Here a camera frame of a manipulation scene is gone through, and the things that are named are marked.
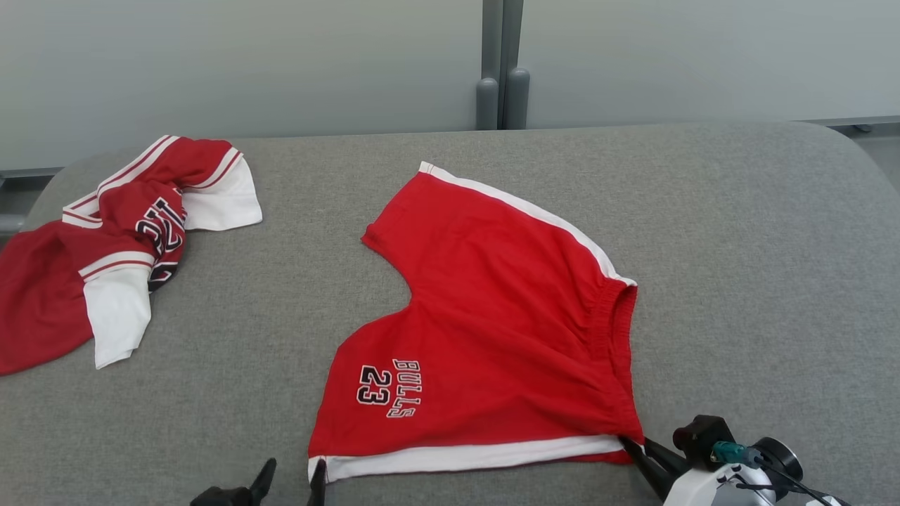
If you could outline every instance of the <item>gray fabric surface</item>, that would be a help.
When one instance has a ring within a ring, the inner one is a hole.
[[[264,221],[192,232],[131,359],[93,343],[0,377],[0,502],[187,504],[247,485],[305,503],[306,445],[329,364],[409,291],[359,241],[420,160],[557,213],[640,285],[634,388],[646,434],[698,413],[779,438],[805,481],[900,504],[900,198],[853,143],[800,124],[688,124],[236,140]],[[142,147],[60,173],[28,227]],[[632,466],[554,463],[354,478],[350,504],[655,505]]]

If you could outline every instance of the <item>wall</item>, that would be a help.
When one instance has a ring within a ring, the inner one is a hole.
[[[474,128],[481,2],[2,0],[0,169],[164,133]]]
[[[528,128],[900,114],[896,0],[526,1]]]

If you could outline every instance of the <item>connector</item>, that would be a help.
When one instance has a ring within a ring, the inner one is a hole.
[[[729,441],[718,441],[713,445],[713,457],[723,464],[743,464],[752,469],[759,469],[756,461],[762,454],[756,448],[746,447]]]

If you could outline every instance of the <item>printed logo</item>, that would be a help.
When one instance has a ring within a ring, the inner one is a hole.
[[[368,405],[390,405],[387,418],[408,418],[416,414],[415,406],[422,403],[422,372],[418,360],[398,360],[394,358],[393,372],[379,371],[374,366],[363,366],[359,373],[360,387],[356,390],[356,401]],[[396,388],[391,386],[396,379]]]
[[[153,241],[157,263],[150,271],[147,284],[150,292],[154,292],[172,279],[178,269],[177,262],[164,262],[162,258],[185,243],[185,217],[172,209],[166,199],[159,197],[144,212],[144,219],[135,223],[134,230]]]

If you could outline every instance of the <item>gray metal post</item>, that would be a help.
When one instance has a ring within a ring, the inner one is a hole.
[[[481,5],[481,80],[475,85],[475,128],[497,130],[500,107],[500,53],[503,34],[503,0],[483,0]]]
[[[518,66],[518,40],[522,33],[522,8],[524,0],[504,0],[503,2],[503,46],[500,52],[499,127],[506,129],[504,110],[507,106],[506,93],[509,71]]]
[[[513,68],[507,76],[506,103],[503,107],[503,128],[524,130],[528,116],[528,86],[531,74],[524,68]]]

